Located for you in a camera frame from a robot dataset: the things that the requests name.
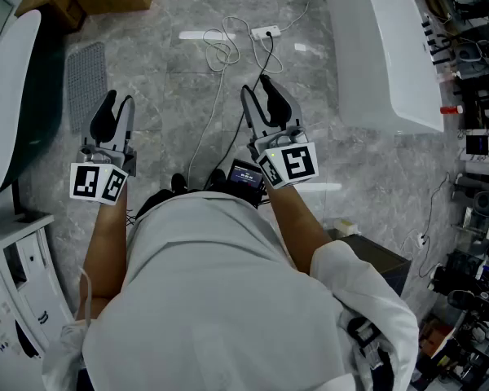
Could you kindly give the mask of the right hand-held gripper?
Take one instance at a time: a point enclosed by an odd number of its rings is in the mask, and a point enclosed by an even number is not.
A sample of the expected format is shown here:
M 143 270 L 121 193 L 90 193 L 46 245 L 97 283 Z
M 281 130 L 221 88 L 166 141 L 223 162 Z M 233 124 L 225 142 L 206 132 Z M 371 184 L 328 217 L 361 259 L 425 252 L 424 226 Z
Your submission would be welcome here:
M 244 85 L 240 100 L 253 139 L 248 148 L 263 177 L 273 188 L 293 186 L 319 175 L 315 144 L 302 125 L 302 110 L 297 100 L 281 84 L 262 74 L 259 78 L 267 94 L 265 116 L 255 93 Z

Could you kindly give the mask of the white bathtub with dark interior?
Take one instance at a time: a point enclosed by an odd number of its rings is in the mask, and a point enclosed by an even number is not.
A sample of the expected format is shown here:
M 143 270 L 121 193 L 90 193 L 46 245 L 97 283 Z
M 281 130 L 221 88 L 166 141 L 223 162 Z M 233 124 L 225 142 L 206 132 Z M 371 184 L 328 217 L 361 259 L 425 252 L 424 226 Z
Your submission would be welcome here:
M 63 109 L 62 33 L 38 10 L 21 15 L 0 41 L 0 191 L 49 147 Z

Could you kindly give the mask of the grey perforated rubber mat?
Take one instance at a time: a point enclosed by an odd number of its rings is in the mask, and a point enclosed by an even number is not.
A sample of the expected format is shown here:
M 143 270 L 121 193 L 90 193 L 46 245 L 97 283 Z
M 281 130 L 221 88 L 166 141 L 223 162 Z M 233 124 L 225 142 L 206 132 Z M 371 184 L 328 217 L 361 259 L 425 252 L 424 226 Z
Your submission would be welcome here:
M 105 45 L 102 42 L 95 42 L 68 57 L 67 100 L 73 134 L 81 132 L 90 110 L 107 91 Z

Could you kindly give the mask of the person's left forearm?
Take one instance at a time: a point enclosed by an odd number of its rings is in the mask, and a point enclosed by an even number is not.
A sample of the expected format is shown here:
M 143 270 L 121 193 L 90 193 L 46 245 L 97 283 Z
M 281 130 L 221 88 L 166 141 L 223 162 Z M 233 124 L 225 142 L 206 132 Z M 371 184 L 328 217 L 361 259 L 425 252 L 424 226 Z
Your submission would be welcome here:
M 85 318 L 87 299 L 90 299 L 90 316 L 95 319 L 121 291 L 126 276 L 126 210 L 126 187 L 115 205 L 99 207 L 82 266 L 77 320 Z

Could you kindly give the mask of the person's black trousers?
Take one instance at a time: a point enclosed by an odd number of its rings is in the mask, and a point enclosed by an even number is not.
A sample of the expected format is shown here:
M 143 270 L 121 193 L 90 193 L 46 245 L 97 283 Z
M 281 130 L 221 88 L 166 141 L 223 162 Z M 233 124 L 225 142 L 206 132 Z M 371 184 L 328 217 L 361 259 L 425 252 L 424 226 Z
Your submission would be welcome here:
M 145 201 L 145 203 L 143 204 L 141 209 L 136 214 L 136 219 L 139 219 L 150 209 L 156 207 L 157 205 L 159 205 L 159 204 L 161 204 L 167 200 L 170 200 L 173 197 L 174 197 L 174 193 L 171 190 L 168 190 L 168 189 L 159 190 L 156 194 L 150 196 Z

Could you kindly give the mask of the black box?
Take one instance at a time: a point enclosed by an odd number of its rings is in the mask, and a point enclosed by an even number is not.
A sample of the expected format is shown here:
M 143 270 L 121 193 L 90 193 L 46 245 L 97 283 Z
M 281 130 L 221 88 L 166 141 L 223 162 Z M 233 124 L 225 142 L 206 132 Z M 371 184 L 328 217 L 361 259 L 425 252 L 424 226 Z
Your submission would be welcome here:
M 315 268 L 331 277 L 335 291 L 371 292 L 385 281 L 400 297 L 411 261 L 362 235 L 348 235 L 321 247 Z

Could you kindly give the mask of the person's black shoe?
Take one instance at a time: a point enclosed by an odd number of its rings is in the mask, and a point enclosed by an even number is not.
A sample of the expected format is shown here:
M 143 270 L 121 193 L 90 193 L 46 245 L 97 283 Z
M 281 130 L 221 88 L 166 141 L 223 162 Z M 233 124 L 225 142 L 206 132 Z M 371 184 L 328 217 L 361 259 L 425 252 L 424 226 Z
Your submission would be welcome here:
M 206 188 L 207 191 L 222 192 L 227 183 L 227 177 L 221 169 L 215 169 L 210 177 Z
M 187 181 L 182 174 L 176 173 L 172 176 L 170 187 L 171 191 L 177 196 L 188 193 Z

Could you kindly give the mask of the pile of assorted equipment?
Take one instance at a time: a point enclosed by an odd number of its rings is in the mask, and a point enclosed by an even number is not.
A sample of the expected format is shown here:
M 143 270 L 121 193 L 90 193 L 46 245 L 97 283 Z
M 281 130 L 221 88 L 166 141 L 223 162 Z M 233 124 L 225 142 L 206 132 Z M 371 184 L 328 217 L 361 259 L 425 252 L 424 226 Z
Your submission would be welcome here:
M 457 42 L 453 52 L 466 116 L 458 142 L 459 159 L 468 171 L 456 176 L 452 200 L 489 223 L 489 0 L 449 2 L 451 19 L 464 24 L 486 20 L 445 39 Z M 431 360 L 451 362 L 450 376 L 475 391 L 489 377 L 489 356 L 476 348 L 477 334 L 489 333 L 489 238 L 480 237 L 467 251 L 454 250 L 429 275 L 430 287 L 465 312 L 454 336 Z

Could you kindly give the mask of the person's white shirt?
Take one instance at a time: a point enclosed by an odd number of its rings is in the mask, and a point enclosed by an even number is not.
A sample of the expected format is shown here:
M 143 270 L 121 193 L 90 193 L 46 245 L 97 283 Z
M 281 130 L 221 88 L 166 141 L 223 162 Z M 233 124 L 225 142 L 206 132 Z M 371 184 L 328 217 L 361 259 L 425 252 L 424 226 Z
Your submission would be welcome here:
M 385 282 L 333 290 L 299 271 L 279 225 L 216 191 L 126 227 L 126 276 L 100 315 L 64 326 L 46 391 L 407 391 L 416 316 Z

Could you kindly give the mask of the white power strip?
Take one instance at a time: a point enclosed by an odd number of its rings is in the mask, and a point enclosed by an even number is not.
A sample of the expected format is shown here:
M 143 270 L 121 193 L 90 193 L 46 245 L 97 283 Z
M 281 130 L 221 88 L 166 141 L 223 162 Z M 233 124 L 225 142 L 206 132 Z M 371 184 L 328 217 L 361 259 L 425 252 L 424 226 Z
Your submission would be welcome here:
M 269 37 L 279 37 L 281 35 L 280 28 L 277 25 L 264 26 L 251 29 L 251 35 L 254 41 L 262 41 Z

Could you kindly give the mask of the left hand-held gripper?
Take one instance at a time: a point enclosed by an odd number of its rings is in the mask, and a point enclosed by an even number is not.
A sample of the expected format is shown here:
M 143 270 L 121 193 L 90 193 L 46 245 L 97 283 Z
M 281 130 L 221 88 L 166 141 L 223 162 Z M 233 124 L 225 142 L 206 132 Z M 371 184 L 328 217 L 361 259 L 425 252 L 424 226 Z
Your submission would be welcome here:
M 137 152 L 130 146 L 135 103 L 127 95 L 112 113 L 117 92 L 98 99 L 81 127 L 83 144 L 70 165 L 69 196 L 75 200 L 115 205 L 129 176 L 135 176 Z M 108 143 L 108 147 L 96 143 Z

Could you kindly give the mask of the person's right black shoe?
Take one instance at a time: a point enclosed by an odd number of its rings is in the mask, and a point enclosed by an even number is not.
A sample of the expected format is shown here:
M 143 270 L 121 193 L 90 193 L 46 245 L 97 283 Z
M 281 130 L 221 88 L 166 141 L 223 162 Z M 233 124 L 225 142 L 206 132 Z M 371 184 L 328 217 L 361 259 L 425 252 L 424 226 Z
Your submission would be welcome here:
M 210 177 L 206 188 L 207 191 L 222 192 L 227 183 L 227 177 L 221 169 L 215 169 Z

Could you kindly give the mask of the white cabinet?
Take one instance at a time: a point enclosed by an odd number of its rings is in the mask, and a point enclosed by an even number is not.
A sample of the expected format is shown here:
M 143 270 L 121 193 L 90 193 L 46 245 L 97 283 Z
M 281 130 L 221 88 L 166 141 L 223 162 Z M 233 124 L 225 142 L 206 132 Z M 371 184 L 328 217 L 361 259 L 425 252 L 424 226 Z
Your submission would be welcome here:
M 50 214 L 0 222 L 0 391 L 43 391 L 42 360 L 73 319 L 51 260 Z

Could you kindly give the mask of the black device with screen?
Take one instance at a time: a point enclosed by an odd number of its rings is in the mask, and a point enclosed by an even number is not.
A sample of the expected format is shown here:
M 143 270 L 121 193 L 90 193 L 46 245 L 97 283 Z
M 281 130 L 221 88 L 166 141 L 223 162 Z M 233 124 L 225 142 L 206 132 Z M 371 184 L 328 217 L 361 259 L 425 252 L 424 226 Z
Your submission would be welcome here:
M 227 176 L 229 192 L 257 208 L 264 194 L 262 171 L 256 165 L 234 159 Z

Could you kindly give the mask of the person's left black shoe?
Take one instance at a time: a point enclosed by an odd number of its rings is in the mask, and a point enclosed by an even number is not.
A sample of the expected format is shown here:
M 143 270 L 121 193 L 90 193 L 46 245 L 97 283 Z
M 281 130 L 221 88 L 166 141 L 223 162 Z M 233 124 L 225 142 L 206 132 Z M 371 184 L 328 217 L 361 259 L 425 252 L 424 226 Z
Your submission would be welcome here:
M 171 191 L 177 196 L 188 193 L 187 181 L 182 174 L 176 173 L 172 176 L 170 187 Z

